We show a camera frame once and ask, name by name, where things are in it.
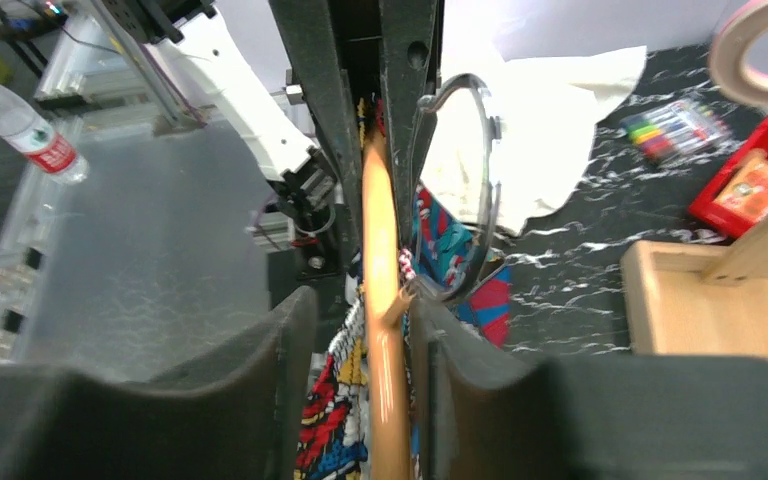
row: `white towel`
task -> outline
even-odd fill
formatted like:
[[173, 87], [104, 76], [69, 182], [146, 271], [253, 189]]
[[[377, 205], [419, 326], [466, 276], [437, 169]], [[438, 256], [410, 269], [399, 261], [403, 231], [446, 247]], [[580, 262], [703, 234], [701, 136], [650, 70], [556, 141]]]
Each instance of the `white towel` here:
[[[502, 231], [517, 236], [528, 218], [566, 203], [587, 168], [596, 123], [628, 97], [645, 64], [646, 47], [505, 62], [489, 41], [472, 38], [443, 52], [443, 78], [479, 75], [503, 118], [491, 157], [491, 175], [502, 183]], [[438, 118], [422, 180], [456, 218], [475, 223], [482, 157], [472, 96], [455, 93]]]

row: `red label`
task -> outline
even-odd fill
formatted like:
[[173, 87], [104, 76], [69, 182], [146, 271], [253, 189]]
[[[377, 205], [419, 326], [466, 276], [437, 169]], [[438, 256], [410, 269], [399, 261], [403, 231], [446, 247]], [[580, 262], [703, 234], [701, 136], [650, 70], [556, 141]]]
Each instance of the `red label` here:
[[46, 173], [57, 173], [71, 165], [78, 157], [78, 153], [72, 144], [58, 133], [48, 147], [33, 153], [26, 153], [25, 156]]

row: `gray table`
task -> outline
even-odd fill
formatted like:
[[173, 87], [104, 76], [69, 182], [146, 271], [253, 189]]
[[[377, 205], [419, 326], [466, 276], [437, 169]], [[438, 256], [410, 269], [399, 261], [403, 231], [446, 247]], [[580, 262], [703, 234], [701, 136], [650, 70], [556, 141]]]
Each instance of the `gray table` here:
[[84, 126], [88, 179], [44, 201], [48, 253], [13, 355], [140, 381], [267, 311], [245, 228], [269, 190], [227, 122], [158, 138], [112, 123]]

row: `orange snack package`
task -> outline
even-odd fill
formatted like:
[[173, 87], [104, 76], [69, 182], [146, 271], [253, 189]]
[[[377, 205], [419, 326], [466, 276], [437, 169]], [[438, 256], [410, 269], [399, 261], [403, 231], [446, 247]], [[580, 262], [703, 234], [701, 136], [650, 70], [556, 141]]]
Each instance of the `orange snack package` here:
[[752, 223], [758, 223], [768, 215], [766, 152], [751, 150], [742, 164], [714, 202]]

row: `plastic bottle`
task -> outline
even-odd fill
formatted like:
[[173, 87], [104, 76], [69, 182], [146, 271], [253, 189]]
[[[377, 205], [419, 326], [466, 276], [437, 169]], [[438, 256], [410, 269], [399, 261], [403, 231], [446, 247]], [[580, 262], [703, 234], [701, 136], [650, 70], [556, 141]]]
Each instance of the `plastic bottle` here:
[[1, 85], [0, 137], [58, 183], [87, 178], [89, 165], [75, 147], [25, 100]]

